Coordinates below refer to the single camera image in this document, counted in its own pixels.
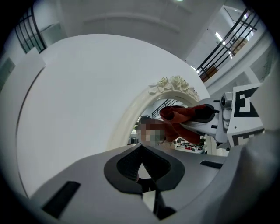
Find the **ornate mirror frame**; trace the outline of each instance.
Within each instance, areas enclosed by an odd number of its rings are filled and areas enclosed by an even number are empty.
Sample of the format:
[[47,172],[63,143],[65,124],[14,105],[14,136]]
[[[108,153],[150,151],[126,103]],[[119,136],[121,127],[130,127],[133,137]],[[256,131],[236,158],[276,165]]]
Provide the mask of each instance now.
[[149,85],[133,100],[111,133],[106,150],[127,145],[131,130],[139,116],[148,105],[160,98],[176,99],[190,107],[197,105],[200,101],[194,87],[191,87],[181,76],[172,76],[169,79],[162,78],[158,83]]

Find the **red cloth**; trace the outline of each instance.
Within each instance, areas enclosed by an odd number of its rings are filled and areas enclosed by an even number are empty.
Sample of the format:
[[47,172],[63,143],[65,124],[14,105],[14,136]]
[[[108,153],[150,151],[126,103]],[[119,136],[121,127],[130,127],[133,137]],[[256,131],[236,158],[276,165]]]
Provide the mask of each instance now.
[[196,115],[195,109],[203,109],[205,105],[195,107],[167,106],[161,109],[160,115],[165,122],[166,140],[172,142],[179,136],[191,143],[200,143],[200,135],[183,128],[179,123],[190,120]]

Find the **ceiling light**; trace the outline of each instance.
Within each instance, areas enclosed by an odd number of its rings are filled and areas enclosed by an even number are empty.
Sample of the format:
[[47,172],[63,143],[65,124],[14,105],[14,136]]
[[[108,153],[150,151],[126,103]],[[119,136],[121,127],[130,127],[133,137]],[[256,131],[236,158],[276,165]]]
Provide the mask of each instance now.
[[218,39],[219,39],[220,41],[223,40],[222,37],[221,37],[221,35],[220,35],[218,32],[216,32],[215,35],[218,37]]
[[196,73],[200,73],[200,71],[196,70],[195,67],[191,66],[192,69],[194,69],[196,71]]
[[252,30],[252,28],[250,28],[250,32],[251,32],[251,36],[254,35],[254,31]]

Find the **railing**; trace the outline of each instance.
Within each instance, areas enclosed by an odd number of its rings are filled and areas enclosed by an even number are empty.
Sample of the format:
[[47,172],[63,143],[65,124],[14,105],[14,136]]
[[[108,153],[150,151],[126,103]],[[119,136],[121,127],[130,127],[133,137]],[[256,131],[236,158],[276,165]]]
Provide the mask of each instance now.
[[23,14],[14,29],[25,53],[33,47],[36,47],[39,53],[46,49],[46,45],[35,21],[33,6]]
[[159,112],[161,111],[162,108],[167,107],[167,106],[172,106],[177,102],[179,103],[178,100],[167,99],[157,109],[155,109],[154,112],[152,112],[152,117],[155,118],[155,117],[159,116]]
[[203,82],[211,78],[219,68],[237,54],[249,40],[249,35],[253,36],[257,30],[258,22],[257,14],[246,8],[226,36],[196,69]]

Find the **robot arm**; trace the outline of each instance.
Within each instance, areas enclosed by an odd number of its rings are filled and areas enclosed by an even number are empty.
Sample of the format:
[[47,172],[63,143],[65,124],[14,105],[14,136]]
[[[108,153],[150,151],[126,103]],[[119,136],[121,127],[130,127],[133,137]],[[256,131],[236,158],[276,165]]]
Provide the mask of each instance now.
[[250,96],[259,84],[234,87],[220,99],[207,98],[199,102],[206,105],[204,119],[180,123],[184,128],[209,135],[217,141],[217,148],[231,148],[245,144],[255,134],[263,132],[263,124],[250,102]]

